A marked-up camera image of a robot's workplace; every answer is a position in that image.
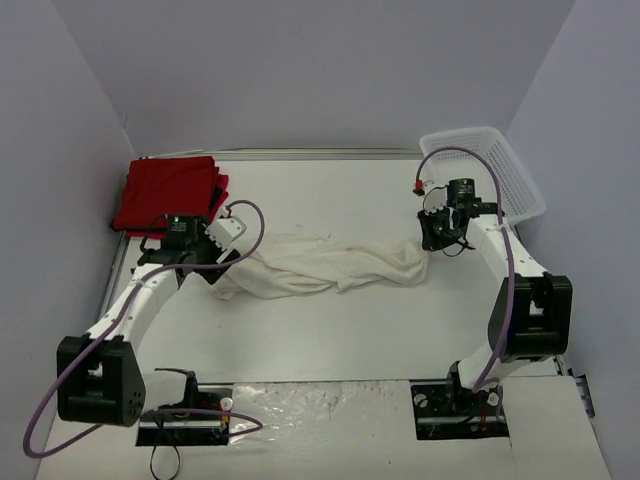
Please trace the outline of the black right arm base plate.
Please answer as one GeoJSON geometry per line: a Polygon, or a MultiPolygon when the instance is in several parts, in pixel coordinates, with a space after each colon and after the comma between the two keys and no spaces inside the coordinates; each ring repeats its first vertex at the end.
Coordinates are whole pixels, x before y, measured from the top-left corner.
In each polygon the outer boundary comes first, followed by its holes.
{"type": "Polygon", "coordinates": [[[509,429],[497,395],[462,393],[453,398],[444,380],[410,384],[416,439],[419,441],[507,438],[509,429]]]}

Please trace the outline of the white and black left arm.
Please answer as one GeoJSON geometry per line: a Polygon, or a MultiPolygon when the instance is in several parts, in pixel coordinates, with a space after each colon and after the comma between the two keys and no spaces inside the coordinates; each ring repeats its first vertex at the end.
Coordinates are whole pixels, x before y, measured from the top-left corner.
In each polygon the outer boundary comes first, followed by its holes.
{"type": "Polygon", "coordinates": [[[129,427],[153,405],[136,353],[164,304],[190,273],[213,284],[240,254],[233,242],[246,231],[236,216],[212,223],[174,215],[157,247],[145,248],[132,278],[103,317],[82,336],[67,336],[56,352],[61,419],[129,427]]]}

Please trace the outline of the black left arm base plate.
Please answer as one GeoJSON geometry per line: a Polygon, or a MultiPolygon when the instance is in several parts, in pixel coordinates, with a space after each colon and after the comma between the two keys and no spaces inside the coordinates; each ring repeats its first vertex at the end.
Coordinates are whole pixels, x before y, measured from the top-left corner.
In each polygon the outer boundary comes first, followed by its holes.
{"type": "MultiPolygon", "coordinates": [[[[200,385],[190,403],[171,408],[193,408],[230,411],[233,407],[231,385],[200,385]]],[[[229,442],[230,418],[203,414],[170,414],[157,422],[150,413],[144,414],[137,426],[136,447],[225,446],[229,442]]]]}

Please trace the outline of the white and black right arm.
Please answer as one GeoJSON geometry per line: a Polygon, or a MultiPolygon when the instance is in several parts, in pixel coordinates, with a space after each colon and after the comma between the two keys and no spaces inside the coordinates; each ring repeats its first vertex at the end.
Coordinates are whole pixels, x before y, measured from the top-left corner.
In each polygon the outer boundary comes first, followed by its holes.
{"type": "Polygon", "coordinates": [[[454,179],[442,188],[445,203],[417,214],[422,249],[444,252],[457,245],[477,253],[489,269],[497,296],[485,343],[453,366],[443,389],[446,406],[465,413],[479,391],[497,387],[514,371],[562,354],[568,347],[573,286],[533,259],[498,202],[476,195],[475,182],[454,179]]]}

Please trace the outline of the white t-shirt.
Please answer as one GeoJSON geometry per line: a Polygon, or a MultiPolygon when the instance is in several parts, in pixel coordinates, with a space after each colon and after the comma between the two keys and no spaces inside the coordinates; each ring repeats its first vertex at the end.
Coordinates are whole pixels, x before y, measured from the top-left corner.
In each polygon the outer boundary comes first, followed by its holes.
{"type": "Polygon", "coordinates": [[[378,282],[412,287],[428,276],[430,255],[418,241],[353,241],[305,234],[267,235],[248,259],[210,287],[218,300],[262,300],[346,293],[378,282]]]}

